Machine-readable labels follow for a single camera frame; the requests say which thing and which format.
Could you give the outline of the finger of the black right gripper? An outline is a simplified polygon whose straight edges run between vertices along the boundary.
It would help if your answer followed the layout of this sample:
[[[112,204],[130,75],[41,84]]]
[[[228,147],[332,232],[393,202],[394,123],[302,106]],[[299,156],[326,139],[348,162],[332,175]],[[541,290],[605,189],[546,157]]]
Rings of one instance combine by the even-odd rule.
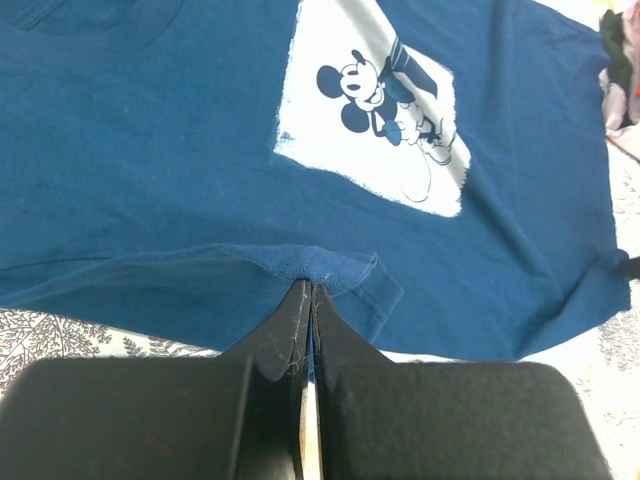
[[[615,271],[629,280],[640,280],[640,257],[628,258],[618,262],[615,265]]]

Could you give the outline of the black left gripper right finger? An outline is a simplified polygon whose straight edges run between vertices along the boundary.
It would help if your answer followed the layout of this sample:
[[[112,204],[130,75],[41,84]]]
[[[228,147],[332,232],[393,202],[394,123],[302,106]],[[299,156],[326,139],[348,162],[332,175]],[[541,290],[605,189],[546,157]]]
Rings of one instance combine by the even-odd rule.
[[[313,290],[321,470],[327,479],[606,479],[571,383],[531,362],[403,362]]]

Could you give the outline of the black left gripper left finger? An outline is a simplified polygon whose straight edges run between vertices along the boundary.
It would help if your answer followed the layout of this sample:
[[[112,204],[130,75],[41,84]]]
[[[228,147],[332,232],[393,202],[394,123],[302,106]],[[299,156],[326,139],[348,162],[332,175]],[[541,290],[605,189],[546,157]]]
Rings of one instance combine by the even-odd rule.
[[[1,402],[5,479],[299,479],[308,284],[215,357],[46,359]]]

